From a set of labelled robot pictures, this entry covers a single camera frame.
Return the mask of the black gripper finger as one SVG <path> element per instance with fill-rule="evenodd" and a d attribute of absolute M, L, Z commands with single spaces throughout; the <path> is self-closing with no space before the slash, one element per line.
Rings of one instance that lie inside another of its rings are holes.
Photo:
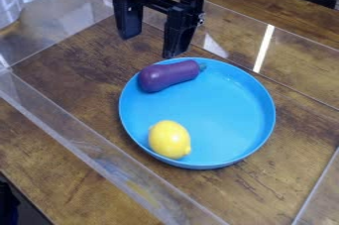
<path fill-rule="evenodd" d="M 128 40 L 141 32 L 142 5 L 137 0 L 112 0 L 112 6 L 118 35 Z"/>
<path fill-rule="evenodd" d="M 204 22 L 204 0 L 168 1 L 162 8 L 164 24 L 162 57 L 184 53 L 191 45 L 197 26 Z"/>

